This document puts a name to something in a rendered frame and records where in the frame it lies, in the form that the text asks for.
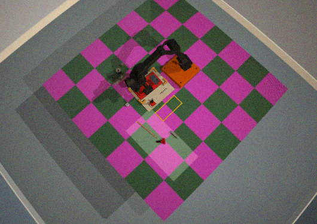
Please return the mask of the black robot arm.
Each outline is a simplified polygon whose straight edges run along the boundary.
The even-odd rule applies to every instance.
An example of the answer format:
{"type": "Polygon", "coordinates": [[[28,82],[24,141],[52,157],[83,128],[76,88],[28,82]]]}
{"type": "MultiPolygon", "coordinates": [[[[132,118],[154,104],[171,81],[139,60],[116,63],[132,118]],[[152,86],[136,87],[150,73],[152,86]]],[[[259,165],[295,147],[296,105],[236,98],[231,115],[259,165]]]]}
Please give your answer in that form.
{"type": "Polygon", "coordinates": [[[176,40],[169,39],[166,40],[162,45],[157,47],[157,50],[154,51],[147,59],[145,59],[143,62],[138,63],[133,67],[131,70],[131,76],[124,79],[125,84],[127,87],[131,88],[135,92],[140,91],[140,87],[142,86],[138,82],[143,82],[145,80],[145,75],[148,73],[148,68],[160,57],[164,55],[177,55],[177,60],[180,63],[180,66],[183,70],[188,70],[192,67],[192,61],[190,58],[181,52],[181,47],[176,42],[176,40]],[[163,47],[167,45],[170,50],[165,50],[163,47]]]}

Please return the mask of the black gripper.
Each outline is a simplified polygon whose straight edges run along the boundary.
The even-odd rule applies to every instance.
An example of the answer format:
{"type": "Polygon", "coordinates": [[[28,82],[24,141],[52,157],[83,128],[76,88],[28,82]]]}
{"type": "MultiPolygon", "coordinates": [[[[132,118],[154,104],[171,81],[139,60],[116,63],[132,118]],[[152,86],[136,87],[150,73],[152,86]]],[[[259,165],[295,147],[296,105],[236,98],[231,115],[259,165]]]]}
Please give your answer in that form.
{"type": "Polygon", "coordinates": [[[146,79],[147,78],[145,78],[145,80],[143,82],[138,82],[138,83],[145,87],[143,92],[144,92],[144,94],[148,95],[149,93],[151,93],[153,91],[153,88],[151,87],[151,85],[148,86],[146,84],[146,82],[147,82],[146,79]]]}

